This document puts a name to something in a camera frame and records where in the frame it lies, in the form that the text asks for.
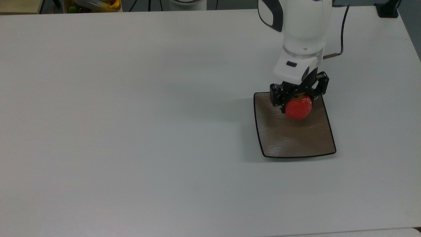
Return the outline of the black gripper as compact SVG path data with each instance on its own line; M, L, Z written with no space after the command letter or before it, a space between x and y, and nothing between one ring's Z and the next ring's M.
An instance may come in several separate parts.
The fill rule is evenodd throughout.
M299 85L288 82L270 85L270 100L273 106L280 106L283 114L286 114L286 106L296 95L306 94L313 102L319 96L326 93L329 77L325 72L311 72Z

